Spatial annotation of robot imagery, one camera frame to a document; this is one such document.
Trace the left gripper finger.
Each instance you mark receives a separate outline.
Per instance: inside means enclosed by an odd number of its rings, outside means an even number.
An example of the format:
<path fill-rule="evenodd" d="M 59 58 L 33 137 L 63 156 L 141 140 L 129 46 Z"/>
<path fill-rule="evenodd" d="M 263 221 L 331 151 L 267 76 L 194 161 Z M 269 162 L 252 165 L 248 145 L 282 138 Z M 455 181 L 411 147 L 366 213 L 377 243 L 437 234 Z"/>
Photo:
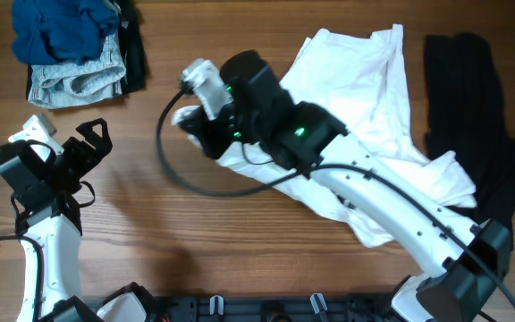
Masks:
<path fill-rule="evenodd" d="M 91 146 L 99 146 L 101 136 L 94 131 L 94 127 L 98 125 L 98 121 L 90 121 L 82 123 L 76 128 L 76 131 L 83 136 L 86 142 Z"/>
<path fill-rule="evenodd" d="M 109 135 L 107 122 L 103 118 L 89 122 L 88 142 L 94 147 L 101 158 L 112 151 L 113 143 Z"/>

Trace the white shirt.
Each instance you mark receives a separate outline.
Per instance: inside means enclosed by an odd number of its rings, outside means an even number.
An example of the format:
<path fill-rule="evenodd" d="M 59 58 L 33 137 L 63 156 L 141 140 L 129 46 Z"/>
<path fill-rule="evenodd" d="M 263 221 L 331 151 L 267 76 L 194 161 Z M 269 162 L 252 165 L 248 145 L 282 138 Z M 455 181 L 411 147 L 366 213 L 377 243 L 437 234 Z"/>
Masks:
<path fill-rule="evenodd" d="M 473 209 L 476 185 L 455 152 L 449 150 L 430 160 L 413 145 L 402 47 L 400 24 L 374 31 L 370 38 L 321 29 L 306 38 L 280 84 L 296 103 L 315 103 L 341 119 L 373 156 L 437 204 Z M 273 163 L 252 165 L 242 156 L 239 142 L 230 144 L 216 162 L 264 183 L 290 173 Z M 368 248 L 394 240 L 368 215 L 344 206 L 316 182 L 301 176 L 274 188 L 321 217 L 347 224 Z"/>

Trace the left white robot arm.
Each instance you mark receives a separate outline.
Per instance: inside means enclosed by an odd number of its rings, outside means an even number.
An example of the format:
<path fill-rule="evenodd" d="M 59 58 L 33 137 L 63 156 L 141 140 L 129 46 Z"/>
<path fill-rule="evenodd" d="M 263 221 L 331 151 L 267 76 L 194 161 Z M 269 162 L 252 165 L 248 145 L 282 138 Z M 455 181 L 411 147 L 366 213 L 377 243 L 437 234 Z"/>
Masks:
<path fill-rule="evenodd" d="M 80 138 L 58 144 L 41 115 L 0 148 L 0 175 L 13 189 L 15 234 L 24 250 L 20 321 L 151 321 L 155 300 L 137 284 L 107 296 L 95 308 L 82 299 L 80 204 L 83 176 L 112 150 L 107 123 L 98 118 L 76 129 Z"/>

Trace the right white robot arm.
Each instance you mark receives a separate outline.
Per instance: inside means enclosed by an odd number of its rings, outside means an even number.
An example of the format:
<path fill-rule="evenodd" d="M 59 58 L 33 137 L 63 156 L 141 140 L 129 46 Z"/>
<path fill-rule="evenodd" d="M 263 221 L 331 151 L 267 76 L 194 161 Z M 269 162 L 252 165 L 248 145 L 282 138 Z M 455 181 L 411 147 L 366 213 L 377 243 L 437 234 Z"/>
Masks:
<path fill-rule="evenodd" d="M 257 143 L 282 168 L 326 187 L 382 226 L 421 268 L 393 296 L 408 321 L 470 321 L 502 287 L 510 235 L 444 208 L 373 157 L 323 107 L 294 102 L 253 50 L 222 67 L 197 59 L 181 75 L 200 106 L 180 123 L 219 158 L 235 141 Z"/>

